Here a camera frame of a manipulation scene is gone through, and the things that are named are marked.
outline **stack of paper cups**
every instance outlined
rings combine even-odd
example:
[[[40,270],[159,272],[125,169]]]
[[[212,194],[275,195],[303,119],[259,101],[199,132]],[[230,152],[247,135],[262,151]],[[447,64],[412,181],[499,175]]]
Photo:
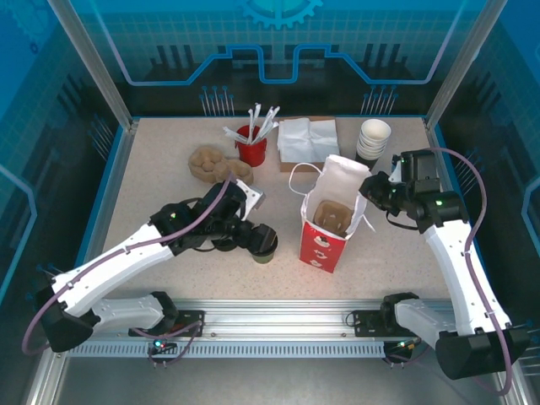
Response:
[[[356,161],[371,169],[385,152],[386,143],[392,130],[384,121],[370,119],[364,121],[356,143]]]

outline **table surface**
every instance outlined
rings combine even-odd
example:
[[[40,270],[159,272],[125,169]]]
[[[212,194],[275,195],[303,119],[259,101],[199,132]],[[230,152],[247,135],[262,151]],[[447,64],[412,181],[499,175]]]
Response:
[[[341,154],[354,158],[359,129],[365,118],[337,118]],[[428,146],[420,118],[394,117],[385,121],[392,135],[385,154],[373,172],[388,171],[393,154]],[[237,157],[233,141],[223,126],[236,129],[245,117],[143,118],[134,138],[121,189],[105,241],[105,249],[125,240],[149,216],[166,203],[202,197],[210,185],[193,177],[187,167],[191,153],[201,145]],[[236,249],[223,253],[186,251],[132,278],[114,291],[114,297],[133,297],[155,290],[173,299],[319,300],[379,299],[386,294],[412,291],[421,298],[448,298],[448,290],[435,256],[418,232],[399,229],[368,204],[366,217],[372,232],[361,223],[350,239],[334,274],[298,259],[300,204],[302,196],[289,190],[289,173],[278,167],[277,130],[269,136],[265,162],[254,168],[254,186],[266,201],[250,214],[250,221],[273,227],[279,247],[273,260],[260,265],[249,252]],[[295,175],[295,188],[308,191],[315,173]]]

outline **pen holder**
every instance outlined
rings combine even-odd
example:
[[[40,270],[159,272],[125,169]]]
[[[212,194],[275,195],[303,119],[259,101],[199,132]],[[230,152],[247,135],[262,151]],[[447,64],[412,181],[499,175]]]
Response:
[[[253,128],[253,138],[257,136],[259,133],[260,127],[254,127]],[[242,137],[248,138],[250,133],[250,126],[244,125],[242,128],[240,128],[237,131]],[[266,151],[267,151],[267,140],[263,139],[259,143],[255,143],[254,145],[245,145],[241,142],[235,141],[235,146],[238,148],[238,152],[240,153],[240,160],[242,162],[247,163],[251,167],[257,167],[264,162],[264,159],[266,158]]]

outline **robotic arm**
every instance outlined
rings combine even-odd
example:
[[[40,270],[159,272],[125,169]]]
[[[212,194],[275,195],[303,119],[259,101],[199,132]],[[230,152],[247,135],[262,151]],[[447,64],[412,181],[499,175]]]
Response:
[[[143,270],[187,249],[197,249],[206,240],[212,241],[220,251],[239,246],[258,257],[273,254],[278,247],[275,231],[265,224],[255,226],[246,220],[250,211],[262,203],[264,194],[239,180],[229,184],[212,212],[189,233],[167,243],[154,243],[130,251],[128,246],[172,235],[192,224],[214,201],[221,187],[222,184],[214,185],[204,198],[165,205],[118,246],[70,272],[41,280],[35,294],[38,307],[65,285],[69,287],[41,318],[51,349],[55,352],[69,350],[83,343],[93,332],[113,328],[138,327],[155,336],[168,332],[175,325],[178,311],[167,293],[153,292],[126,300],[105,300],[103,297]],[[126,254],[102,262],[78,283],[72,283],[85,268],[119,248]]]
[[[386,327],[396,324],[405,327],[435,348],[441,369],[453,380],[503,371],[505,365],[494,324],[464,259],[465,240],[471,226],[462,200],[455,192],[440,191],[432,152],[404,152],[394,156],[392,163],[395,170],[390,177],[379,172],[367,178],[360,193],[386,211],[387,218],[403,211],[416,222],[416,230],[426,239],[443,272],[455,319],[445,319],[412,293],[401,293],[385,297],[381,305]],[[512,328],[510,318],[494,296],[474,245],[470,255],[482,291],[505,335],[513,363],[529,344],[527,331]]]

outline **white napkin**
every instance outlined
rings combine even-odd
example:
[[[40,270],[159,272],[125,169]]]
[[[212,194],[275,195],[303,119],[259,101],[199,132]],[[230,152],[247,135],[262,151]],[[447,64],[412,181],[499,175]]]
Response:
[[[324,162],[327,156],[339,154],[336,121],[283,120],[278,149],[282,162]]]

